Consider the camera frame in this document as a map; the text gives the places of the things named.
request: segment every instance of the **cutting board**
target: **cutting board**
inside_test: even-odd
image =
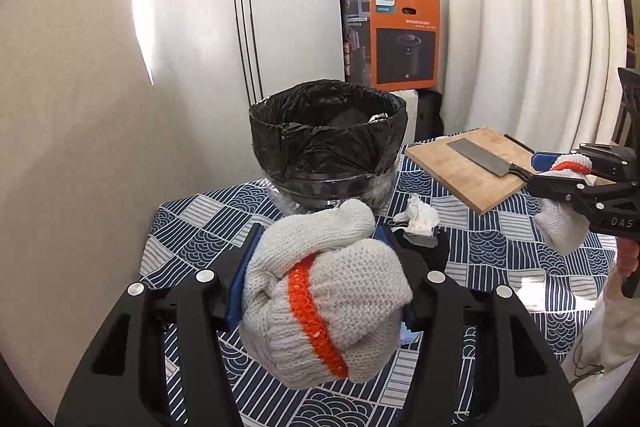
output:
[[[484,214],[524,187],[513,174],[498,178],[447,143],[466,138],[510,163],[535,173],[531,153],[488,127],[409,147],[405,154],[478,214]]]

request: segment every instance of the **black plastic bag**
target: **black plastic bag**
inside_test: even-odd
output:
[[[284,90],[249,115],[258,163],[294,199],[341,200],[371,189],[394,166],[407,123],[402,98],[339,80]]]

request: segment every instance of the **blue patterned tablecloth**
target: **blue patterned tablecloth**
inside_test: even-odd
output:
[[[412,192],[436,208],[441,227],[449,232],[447,274],[482,291],[500,284],[514,288],[558,359],[564,359],[606,281],[616,253],[614,238],[590,233],[580,248],[562,258],[544,245],[533,226],[539,208],[524,191],[478,216],[404,155],[395,190],[378,222],[389,222],[404,210]],[[261,180],[165,203],[154,216],[140,280],[150,288],[175,285],[226,250],[242,245],[253,223],[268,227],[281,217]],[[237,331],[221,334],[220,344],[242,419],[255,427],[392,425],[404,403],[419,348],[419,342],[402,346],[366,384],[341,380],[294,391],[247,355]],[[175,326],[166,334],[165,347],[172,417],[186,422]],[[452,423],[468,417],[474,349],[475,330],[469,327],[463,343],[460,405]]]

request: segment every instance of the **white curtain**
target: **white curtain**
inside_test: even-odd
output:
[[[446,132],[487,125],[537,150],[608,143],[625,65],[623,0],[441,0]]]

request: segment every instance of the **beige wall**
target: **beige wall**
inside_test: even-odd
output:
[[[207,188],[129,6],[0,0],[0,351],[52,420],[155,208]]]

